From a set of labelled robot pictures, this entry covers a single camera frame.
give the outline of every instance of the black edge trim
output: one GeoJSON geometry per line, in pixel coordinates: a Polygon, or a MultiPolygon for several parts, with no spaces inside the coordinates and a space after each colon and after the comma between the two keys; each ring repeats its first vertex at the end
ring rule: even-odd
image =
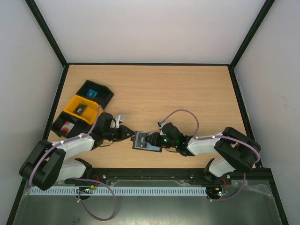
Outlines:
{"type": "Polygon", "coordinates": [[[37,20],[40,28],[42,29],[43,33],[45,34],[46,38],[49,41],[49,44],[51,45],[52,49],[54,50],[57,58],[59,59],[60,63],[63,67],[67,66],[67,61],[65,57],[63,56],[59,46],[57,45],[48,25],[46,24],[46,21],[44,20],[41,12],[38,9],[37,4],[34,0],[25,0],[28,7],[30,8],[32,14],[34,15],[35,19],[37,20]]]}
{"type": "MultiPolygon", "coordinates": [[[[250,121],[249,121],[249,117],[248,117],[248,113],[244,104],[244,100],[240,91],[240,87],[239,87],[239,83],[236,79],[236,75],[234,72],[234,69],[231,66],[228,66],[228,70],[229,70],[229,74],[230,74],[230,78],[231,78],[231,82],[233,85],[233,89],[234,89],[234,93],[236,96],[236,100],[238,102],[239,108],[240,108],[240,114],[243,120],[243,124],[245,127],[245,131],[248,137],[252,138],[253,140],[255,140],[254,135],[253,135],[253,131],[250,125],[250,121]]],[[[262,161],[260,160],[258,163],[255,164],[255,166],[257,168],[261,168],[263,166],[262,161]]]]}
{"type": "Polygon", "coordinates": [[[21,184],[20,184],[19,189],[18,189],[18,192],[17,192],[17,195],[15,197],[15,201],[13,203],[10,214],[8,216],[6,225],[12,225],[14,223],[15,216],[17,214],[18,207],[19,207],[19,204],[21,202],[25,186],[26,186],[26,180],[22,179],[21,184]]]}
{"type": "Polygon", "coordinates": [[[69,65],[112,65],[112,66],[229,66],[214,63],[139,63],[139,62],[70,62],[69,65]]]}
{"type": "Polygon", "coordinates": [[[257,32],[259,26],[262,24],[264,18],[266,17],[268,11],[271,9],[274,2],[275,2],[275,0],[266,0],[265,1],[264,5],[262,6],[261,10],[259,11],[259,13],[258,13],[256,19],[254,20],[250,30],[248,31],[245,39],[243,40],[240,48],[236,52],[236,54],[235,54],[235,56],[234,56],[234,58],[233,58],[233,60],[230,64],[232,68],[235,68],[236,65],[238,64],[238,62],[241,59],[244,51],[248,47],[250,41],[252,40],[253,36],[257,32]]]}
{"type": "Polygon", "coordinates": [[[62,88],[64,86],[64,83],[65,83],[65,80],[66,80],[66,77],[67,77],[68,69],[69,69],[69,65],[64,67],[64,70],[62,71],[62,75],[61,75],[61,78],[60,78],[60,83],[58,85],[58,88],[57,88],[57,91],[56,91],[56,94],[55,94],[55,97],[54,97],[54,101],[53,101],[53,104],[52,104],[52,107],[51,107],[51,110],[50,110],[50,114],[49,114],[49,117],[48,117],[48,121],[46,123],[46,128],[45,128],[45,131],[44,131],[44,134],[43,134],[43,139],[45,139],[45,140],[48,139],[48,136],[50,134],[51,125],[52,125],[52,122],[53,122],[53,119],[54,119],[54,115],[55,115],[55,112],[56,112],[56,109],[57,109],[58,102],[60,101],[60,95],[61,95],[62,88]]]}

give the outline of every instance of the blue package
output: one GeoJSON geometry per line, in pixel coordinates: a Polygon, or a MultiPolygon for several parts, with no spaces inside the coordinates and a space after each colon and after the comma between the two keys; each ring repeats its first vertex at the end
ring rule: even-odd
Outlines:
{"type": "Polygon", "coordinates": [[[88,93],[86,93],[86,97],[94,99],[94,97],[98,94],[95,90],[90,89],[88,93]]]}

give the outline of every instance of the small rectangular device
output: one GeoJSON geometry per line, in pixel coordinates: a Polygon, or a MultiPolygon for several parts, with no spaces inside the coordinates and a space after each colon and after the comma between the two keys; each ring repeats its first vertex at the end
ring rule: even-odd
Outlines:
{"type": "Polygon", "coordinates": [[[136,131],[135,136],[133,138],[133,149],[140,149],[140,150],[147,150],[147,151],[156,151],[156,152],[162,152],[161,147],[156,147],[150,145],[148,142],[146,142],[146,137],[150,135],[151,133],[148,132],[142,132],[142,131],[136,131]]]}

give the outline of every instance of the wooden table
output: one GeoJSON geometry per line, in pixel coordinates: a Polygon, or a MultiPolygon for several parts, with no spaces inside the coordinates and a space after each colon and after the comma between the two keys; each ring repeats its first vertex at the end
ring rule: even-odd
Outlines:
{"type": "MultiPolygon", "coordinates": [[[[124,125],[134,131],[157,132],[157,122],[176,109],[187,109],[199,119],[200,135],[212,135],[231,126],[243,133],[233,85],[226,66],[106,66],[70,65],[55,118],[86,80],[109,87],[114,97],[105,111],[125,114],[124,125]]],[[[192,135],[195,119],[178,112],[167,120],[185,135],[192,135]]],[[[50,132],[49,141],[60,138],[50,132]]],[[[204,168],[218,154],[184,157],[134,150],[128,139],[109,147],[76,155],[93,167],[114,168],[204,168]]]]}

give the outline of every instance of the black frame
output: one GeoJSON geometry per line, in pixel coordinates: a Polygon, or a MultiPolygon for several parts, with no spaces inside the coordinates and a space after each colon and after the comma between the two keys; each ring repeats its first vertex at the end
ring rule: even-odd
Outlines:
{"type": "MultiPolygon", "coordinates": [[[[249,122],[248,114],[244,105],[244,101],[242,98],[242,94],[239,88],[239,84],[237,82],[236,75],[234,73],[234,68],[238,64],[239,60],[241,59],[243,53],[245,52],[247,46],[249,45],[250,41],[252,40],[253,36],[255,35],[256,31],[258,30],[259,26],[263,22],[265,16],[267,15],[268,11],[270,10],[271,6],[273,5],[275,0],[266,0],[262,9],[260,10],[259,14],[257,15],[255,21],[253,22],[249,32],[247,33],[244,41],[242,42],[239,50],[237,51],[236,55],[234,56],[231,64],[209,64],[209,63],[67,63],[66,59],[64,58],[59,46],[57,45],[54,36],[52,35],[48,25],[46,24],[41,12],[39,11],[36,3],[34,0],[25,0],[28,7],[32,11],[32,14],[34,15],[36,21],[38,22],[40,28],[42,29],[43,33],[45,34],[46,38],[49,41],[49,44],[53,48],[57,58],[61,62],[63,66],[63,72],[61,75],[60,83],[55,95],[55,99],[53,101],[53,105],[49,114],[49,118],[45,127],[45,131],[43,134],[43,139],[47,139],[50,133],[51,124],[54,119],[54,115],[56,112],[56,108],[60,99],[60,95],[63,89],[63,85],[68,73],[69,65],[153,65],[153,66],[227,66],[230,74],[230,78],[232,81],[232,85],[234,88],[234,92],[237,98],[237,102],[240,108],[241,117],[244,123],[244,127],[246,130],[247,136],[254,139],[254,135],[252,132],[252,128],[249,122]]],[[[263,168],[262,162],[258,162],[256,165],[256,169],[253,169],[250,174],[247,175],[248,180],[268,180],[273,196],[275,197],[275,202],[277,205],[277,209],[281,218],[281,221],[284,225],[288,224],[284,208],[282,206],[279,193],[276,187],[276,184],[274,182],[274,178],[271,172],[271,169],[263,168]]],[[[95,171],[98,174],[105,174],[107,178],[118,176],[122,179],[141,179],[141,177],[151,177],[152,179],[159,179],[163,178],[166,179],[169,177],[170,174],[172,174],[172,180],[175,180],[176,178],[189,180],[191,183],[194,184],[202,184],[207,187],[211,186],[207,183],[207,181],[203,180],[201,177],[203,174],[203,169],[118,169],[118,168],[95,168],[95,171]]],[[[243,175],[240,172],[232,172],[231,178],[233,180],[242,180],[243,175]]],[[[25,189],[26,180],[23,179],[19,190],[17,192],[13,207],[11,209],[7,224],[13,224],[13,221],[15,219],[15,215],[21,200],[21,197],[23,195],[23,191],[25,189]]]]}

